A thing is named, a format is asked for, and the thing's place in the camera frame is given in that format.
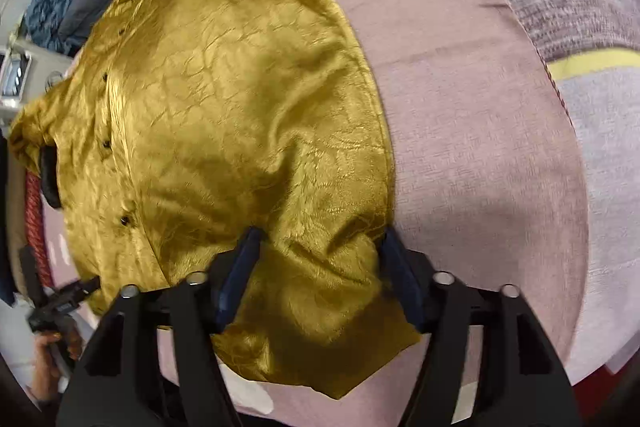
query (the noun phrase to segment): human hand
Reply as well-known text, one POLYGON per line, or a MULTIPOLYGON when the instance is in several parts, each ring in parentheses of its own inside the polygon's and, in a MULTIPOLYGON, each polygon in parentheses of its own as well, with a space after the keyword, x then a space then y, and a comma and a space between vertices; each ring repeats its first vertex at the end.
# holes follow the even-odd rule
MULTIPOLYGON (((56 366, 49 346, 55 344, 62 336, 53 331, 38 333, 35 337, 34 369, 31 380, 31 394, 41 402, 53 400, 58 395, 60 370, 56 366)), ((82 353, 82 339, 76 330, 68 335, 69 356, 77 360, 82 353)))

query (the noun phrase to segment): red patterned fabric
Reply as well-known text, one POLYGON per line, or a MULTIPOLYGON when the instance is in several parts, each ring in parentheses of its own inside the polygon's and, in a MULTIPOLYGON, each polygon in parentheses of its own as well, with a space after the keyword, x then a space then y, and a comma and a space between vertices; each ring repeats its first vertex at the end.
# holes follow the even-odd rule
POLYGON ((40 178, 27 171, 24 227, 27 235, 27 243, 33 248, 38 268, 38 277, 43 286, 53 288, 51 267, 47 256, 47 247, 44 240, 44 220, 42 217, 42 200, 40 199, 40 178))

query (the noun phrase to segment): metal screw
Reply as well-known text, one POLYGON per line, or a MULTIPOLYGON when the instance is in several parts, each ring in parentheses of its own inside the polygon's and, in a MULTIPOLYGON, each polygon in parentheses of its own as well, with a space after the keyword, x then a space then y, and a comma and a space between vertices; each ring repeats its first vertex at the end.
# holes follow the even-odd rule
POLYGON ((520 296, 520 288, 514 286, 513 284, 505 284, 500 291, 502 295, 505 297, 510 297, 512 299, 520 296))
POLYGON ((120 290, 120 295, 122 295, 125 299, 130 299, 132 297, 135 297, 139 293, 140 293, 140 290, 135 284, 127 284, 126 286, 123 286, 122 289, 120 290))
POLYGON ((433 274, 433 280, 438 284, 449 286, 455 282, 456 278, 449 272, 436 272, 433 274))
POLYGON ((195 286, 196 284, 206 283, 208 278, 205 272, 192 272, 187 276, 186 280, 191 286, 195 286))

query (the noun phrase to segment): blue cloth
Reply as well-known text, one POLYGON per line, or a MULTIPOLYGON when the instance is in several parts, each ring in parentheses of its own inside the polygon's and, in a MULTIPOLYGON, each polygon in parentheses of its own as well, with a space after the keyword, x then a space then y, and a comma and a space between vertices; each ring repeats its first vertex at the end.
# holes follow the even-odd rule
POLYGON ((35 44, 57 53, 69 55, 74 48, 58 35, 60 23, 73 0, 31 0, 24 22, 35 44))

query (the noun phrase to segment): gold satin shirt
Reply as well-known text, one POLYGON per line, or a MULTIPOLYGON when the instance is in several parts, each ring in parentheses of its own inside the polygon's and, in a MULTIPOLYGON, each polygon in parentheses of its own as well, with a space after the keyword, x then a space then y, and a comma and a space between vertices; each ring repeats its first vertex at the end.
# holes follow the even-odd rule
POLYGON ((214 343, 252 380, 339 398, 418 340, 378 278, 394 162, 376 85, 333 0, 114 0, 12 150, 58 147, 68 243, 91 301, 175 285, 266 230, 214 343))

